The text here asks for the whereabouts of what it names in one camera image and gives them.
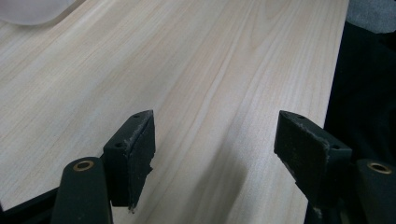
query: plywood panel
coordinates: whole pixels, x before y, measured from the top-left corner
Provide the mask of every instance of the plywood panel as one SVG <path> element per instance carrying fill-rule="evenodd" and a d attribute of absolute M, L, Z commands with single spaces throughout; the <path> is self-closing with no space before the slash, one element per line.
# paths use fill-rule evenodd
<path fill-rule="evenodd" d="M 153 109 L 157 153 L 116 223 L 303 223 L 273 153 L 277 114 L 323 124 L 347 0 L 86 0 L 41 26 L 0 23 L 0 200 L 99 156 Z"/>

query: wooden board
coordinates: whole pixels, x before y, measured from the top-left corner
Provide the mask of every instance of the wooden board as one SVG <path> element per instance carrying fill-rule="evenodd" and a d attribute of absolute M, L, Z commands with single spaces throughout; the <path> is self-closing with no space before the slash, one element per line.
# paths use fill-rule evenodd
<path fill-rule="evenodd" d="M 86 0 L 0 23 L 0 201 L 59 185 L 153 109 L 157 153 L 115 223 L 303 223 L 273 153 L 280 109 L 323 124 L 347 0 Z"/>

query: clamp jaw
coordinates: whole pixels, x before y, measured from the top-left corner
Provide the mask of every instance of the clamp jaw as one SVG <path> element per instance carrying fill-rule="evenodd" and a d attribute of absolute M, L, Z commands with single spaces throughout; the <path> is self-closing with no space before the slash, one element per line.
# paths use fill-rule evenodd
<path fill-rule="evenodd" d="M 134 209 L 155 153 L 153 112 L 131 116 L 100 158 L 70 162 L 60 187 L 7 211 L 0 223 L 113 223 L 111 205 Z"/>
<path fill-rule="evenodd" d="M 351 224 L 395 222 L 395 167 L 366 159 L 352 162 L 351 148 L 287 111 L 279 112 L 274 152 L 316 211 L 316 223 L 334 223 L 326 216 L 340 207 Z"/>

